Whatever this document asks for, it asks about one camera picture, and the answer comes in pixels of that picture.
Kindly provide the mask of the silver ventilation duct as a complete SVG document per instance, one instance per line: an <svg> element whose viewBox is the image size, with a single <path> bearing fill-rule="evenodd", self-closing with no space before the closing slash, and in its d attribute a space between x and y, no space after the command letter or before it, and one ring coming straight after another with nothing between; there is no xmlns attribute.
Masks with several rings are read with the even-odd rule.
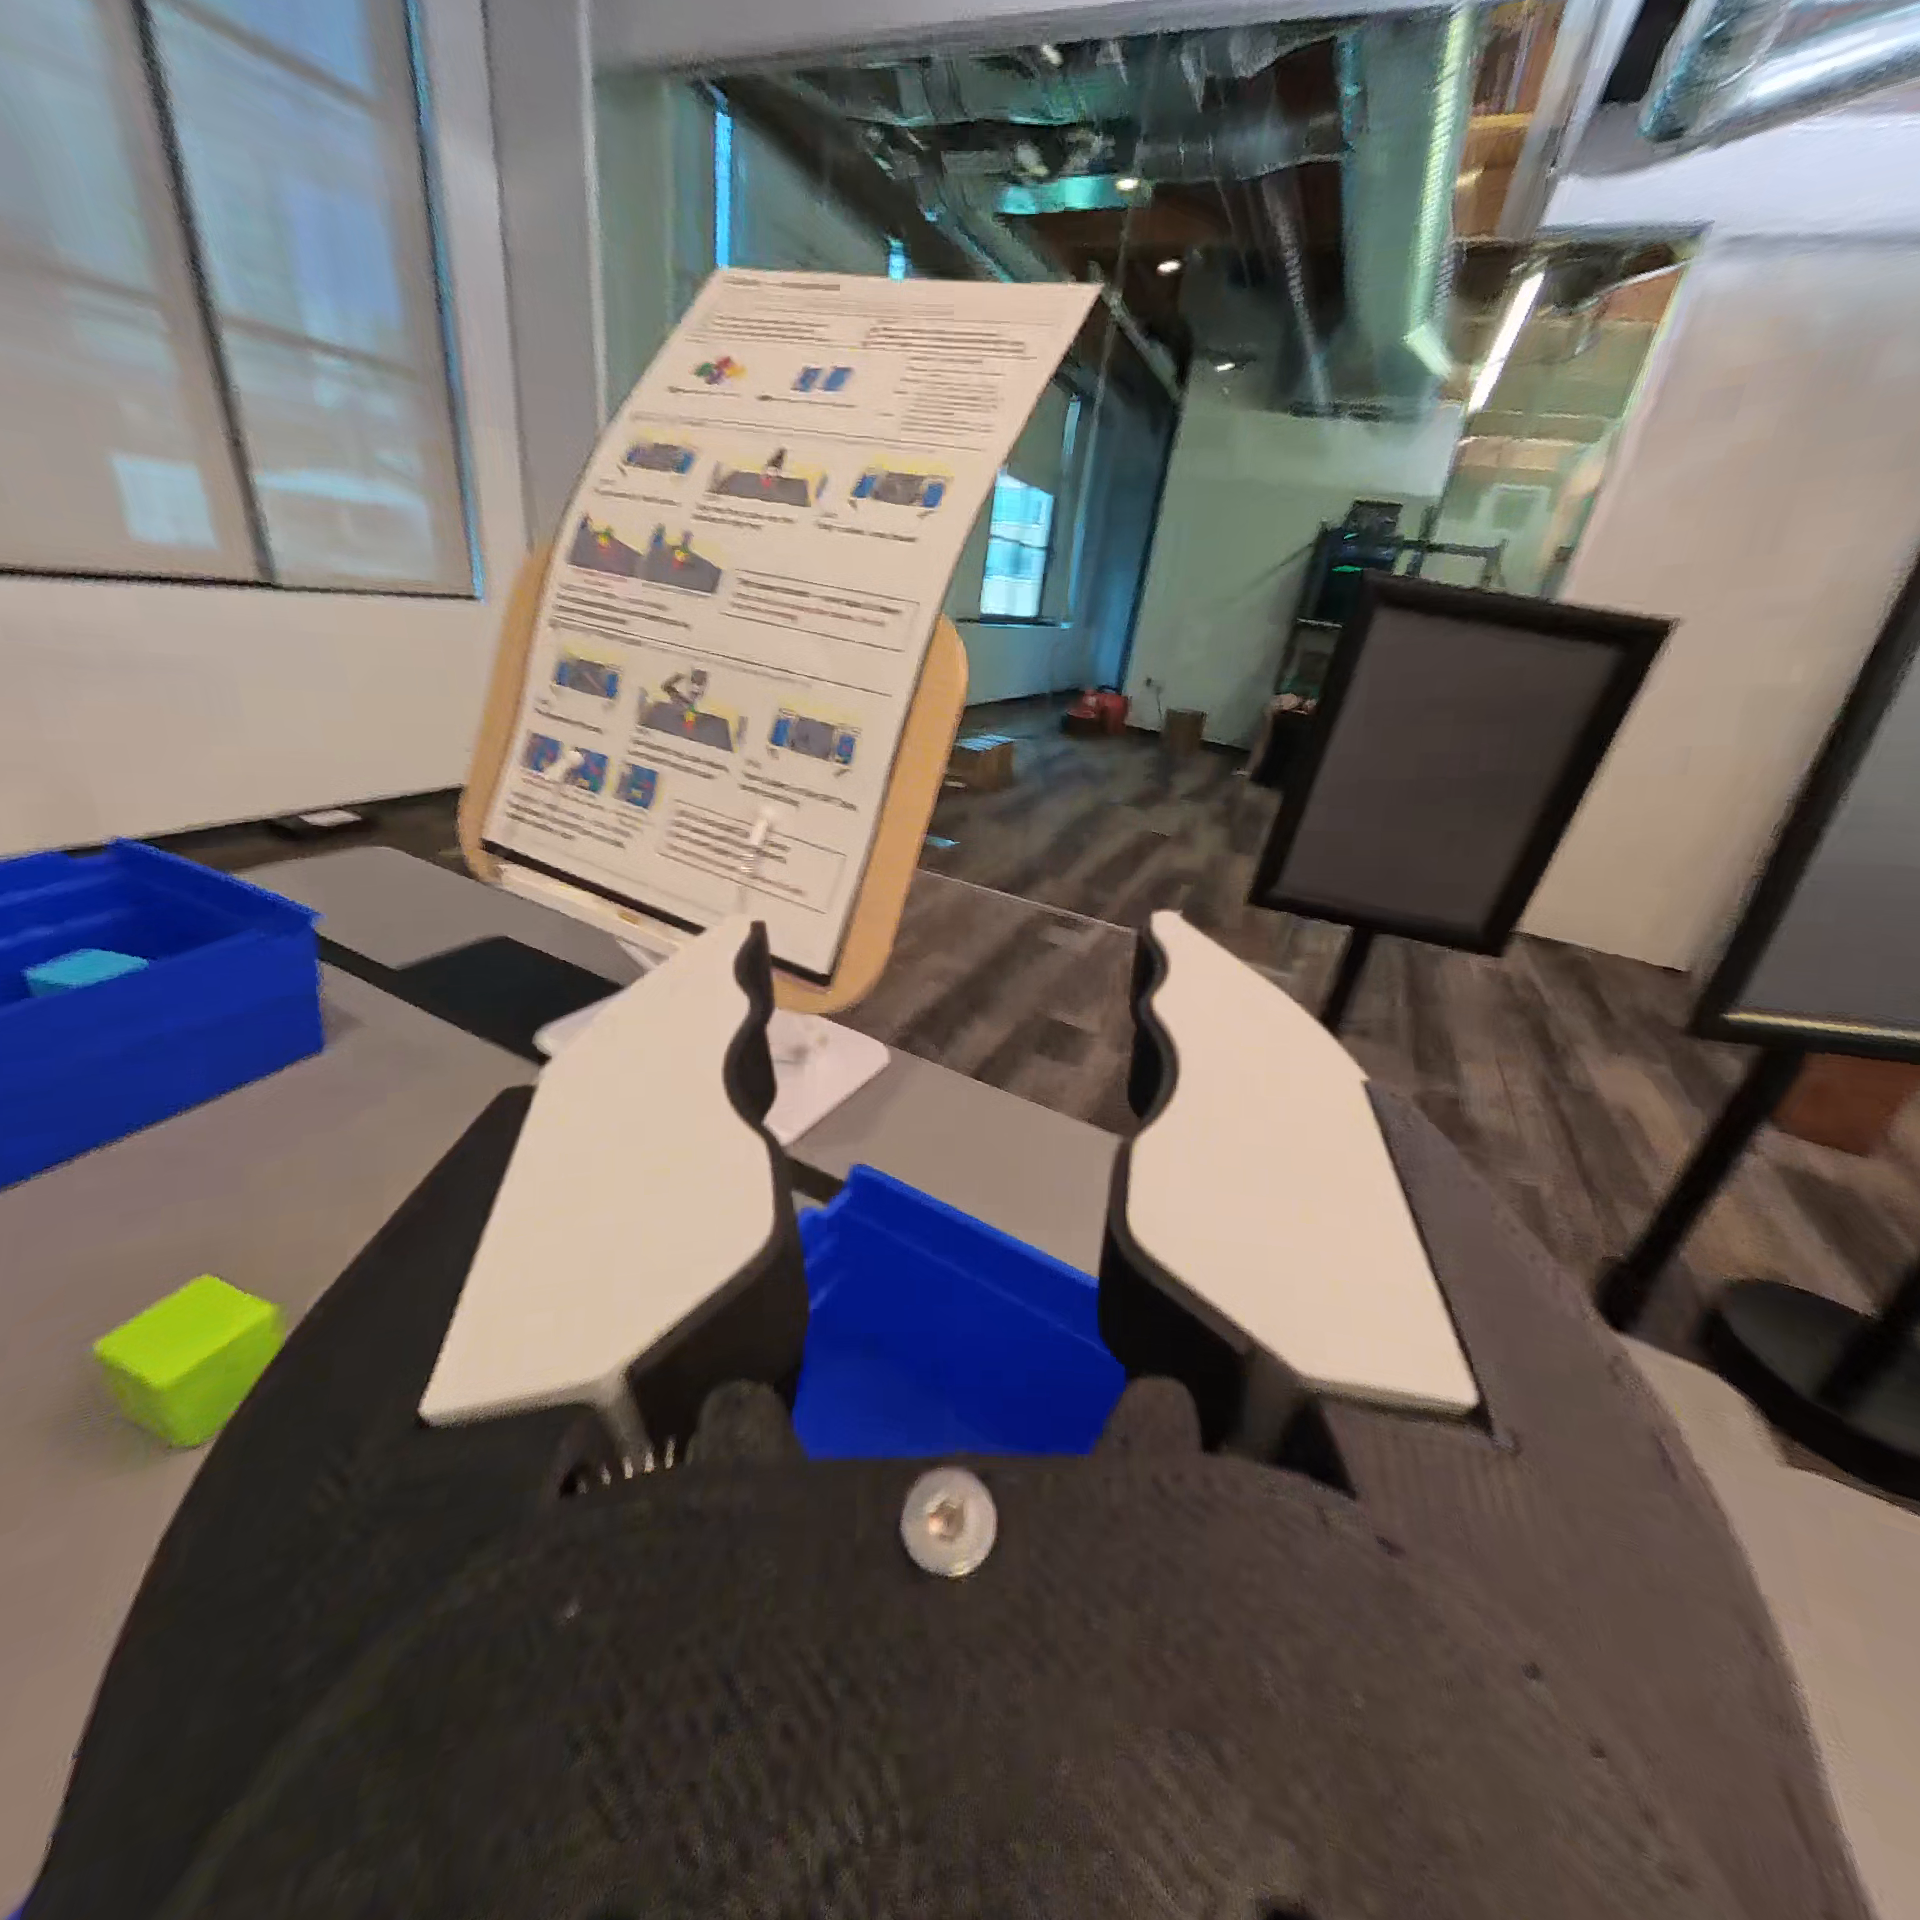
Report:
<svg viewBox="0 0 1920 1920"><path fill-rule="evenodd" d="M1476 57L1471 6L1375 15L1340 38L1342 316L1310 352L1308 416L1414 419L1452 382L1457 179Z"/></svg>

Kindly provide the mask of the blue plastic bin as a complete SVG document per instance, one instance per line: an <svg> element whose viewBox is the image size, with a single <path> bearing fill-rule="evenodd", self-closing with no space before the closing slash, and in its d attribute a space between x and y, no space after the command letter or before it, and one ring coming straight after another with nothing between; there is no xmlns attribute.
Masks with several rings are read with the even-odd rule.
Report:
<svg viewBox="0 0 1920 1920"><path fill-rule="evenodd" d="M115 841L2 865L2 1187L317 1055L321 913L182 856ZM30 999L71 948L151 964Z"/></svg>
<svg viewBox="0 0 1920 1920"><path fill-rule="evenodd" d="M801 1242L810 1459L1092 1450L1125 1371L1089 1274L871 1167L801 1215Z"/></svg>

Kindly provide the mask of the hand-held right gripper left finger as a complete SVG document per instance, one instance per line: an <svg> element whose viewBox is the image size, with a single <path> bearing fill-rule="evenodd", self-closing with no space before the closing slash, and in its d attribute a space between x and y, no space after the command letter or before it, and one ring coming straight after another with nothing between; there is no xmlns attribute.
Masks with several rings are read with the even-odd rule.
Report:
<svg viewBox="0 0 1920 1920"><path fill-rule="evenodd" d="M421 1394L429 1430L586 1409L683 1450L714 1393L796 1407L810 1286L766 927L725 920L583 1010L534 1082Z"/></svg>

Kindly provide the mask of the black framed panel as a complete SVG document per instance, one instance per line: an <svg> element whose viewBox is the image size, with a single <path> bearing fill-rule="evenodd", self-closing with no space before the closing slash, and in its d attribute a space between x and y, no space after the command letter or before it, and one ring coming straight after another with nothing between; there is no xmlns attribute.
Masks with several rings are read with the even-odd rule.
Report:
<svg viewBox="0 0 1920 1920"><path fill-rule="evenodd" d="M1673 623L1374 577L1254 865L1251 905L1340 927L1340 1031L1381 938L1499 955Z"/></svg>

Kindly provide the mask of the wooden instruction sign board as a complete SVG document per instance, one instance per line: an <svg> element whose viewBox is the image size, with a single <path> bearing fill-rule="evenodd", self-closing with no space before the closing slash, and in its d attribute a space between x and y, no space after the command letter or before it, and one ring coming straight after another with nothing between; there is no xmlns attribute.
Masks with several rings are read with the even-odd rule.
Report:
<svg viewBox="0 0 1920 1920"><path fill-rule="evenodd" d="M1092 305L714 273L518 577L469 871L658 959L754 922L798 1015L871 994L969 694L946 594Z"/></svg>

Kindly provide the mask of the black sign stand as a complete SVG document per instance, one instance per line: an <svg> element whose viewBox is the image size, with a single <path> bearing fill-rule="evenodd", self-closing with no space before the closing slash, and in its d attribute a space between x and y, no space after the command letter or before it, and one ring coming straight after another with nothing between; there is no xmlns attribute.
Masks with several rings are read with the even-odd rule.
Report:
<svg viewBox="0 0 1920 1920"><path fill-rule="evenodd" d="M1918 569L1735 918L1689 1035L1749 1046L1743 1079L1649 1223L1596 1283L1633 1330L1669 1262L1812 1059L1918 1063ZM1731 1283L1700 1314L1711 1370L1766 1425L1866 1488L1918 1499L1918 1264L1855 1311L1783 1281Z"/></svg>

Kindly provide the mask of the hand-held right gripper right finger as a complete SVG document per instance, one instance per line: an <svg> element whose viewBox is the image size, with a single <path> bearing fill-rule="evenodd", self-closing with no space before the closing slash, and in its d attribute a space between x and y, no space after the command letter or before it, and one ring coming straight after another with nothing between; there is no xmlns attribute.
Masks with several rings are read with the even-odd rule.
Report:
<svg viewBox="0 0 1920 1920"><path fill-rule="evenodd" d="M1138 932L1098 1330L1206 1454L1334 1454L1342 1422L1484 1438L1484 1393L1366 1073L1178 913Z"/></svg>

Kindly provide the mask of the green magnetic cube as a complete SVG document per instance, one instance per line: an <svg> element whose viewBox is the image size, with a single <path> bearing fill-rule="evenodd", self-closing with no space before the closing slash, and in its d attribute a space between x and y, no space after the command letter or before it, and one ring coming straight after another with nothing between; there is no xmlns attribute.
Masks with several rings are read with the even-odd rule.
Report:
<svg viewBox="0 0 1920 1920"><path fill-rule="evenodd" d="M195 1278L91 1343L118 1411L169 1450L212 1441L286 1338L281 1307L215 1276Z"/></svg>

